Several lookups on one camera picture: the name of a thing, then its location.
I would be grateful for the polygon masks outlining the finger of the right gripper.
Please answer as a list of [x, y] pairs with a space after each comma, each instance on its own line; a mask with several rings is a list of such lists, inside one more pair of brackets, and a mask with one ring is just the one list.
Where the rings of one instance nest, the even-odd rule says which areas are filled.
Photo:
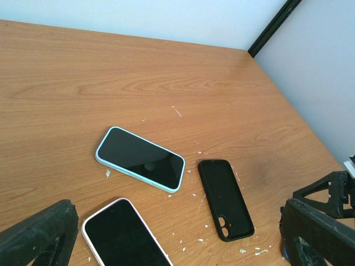
[[[307, 198], [320, 191], [328, 192], [326, 202]], [[334, 219], [354, 218], [354, 178], [347, 171], [331, 172], [320, 180], [294, 191], [293, 198]]]

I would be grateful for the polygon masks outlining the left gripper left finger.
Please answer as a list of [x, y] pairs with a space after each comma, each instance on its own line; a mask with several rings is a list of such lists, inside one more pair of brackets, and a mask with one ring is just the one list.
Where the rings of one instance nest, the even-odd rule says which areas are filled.
[[75, 205], [63, 199], [1, 232], [1, 265], [68, 265], [78, 234]]

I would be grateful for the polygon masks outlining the right black frame post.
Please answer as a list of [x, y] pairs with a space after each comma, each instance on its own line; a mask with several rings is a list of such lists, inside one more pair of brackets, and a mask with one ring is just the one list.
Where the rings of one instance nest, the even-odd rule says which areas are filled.
[[248, 49], [253, 58], [261, 51], [302, 0], [287, 0]]

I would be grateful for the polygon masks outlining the black phone case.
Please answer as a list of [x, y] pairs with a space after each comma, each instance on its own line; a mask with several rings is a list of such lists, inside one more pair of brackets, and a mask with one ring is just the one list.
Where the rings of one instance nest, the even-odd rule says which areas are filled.
[[220, 239], [231, 242], [252, 236], [255, 228], [230, 163], [202, 160], [197, 168]]

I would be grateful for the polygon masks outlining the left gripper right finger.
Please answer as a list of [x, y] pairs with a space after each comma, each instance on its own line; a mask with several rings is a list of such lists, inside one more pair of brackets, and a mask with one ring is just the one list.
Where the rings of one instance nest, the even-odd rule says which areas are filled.
[[291, 265], [354, 265], [354, 229], [298, 199], [281, 208], [280, 233]]

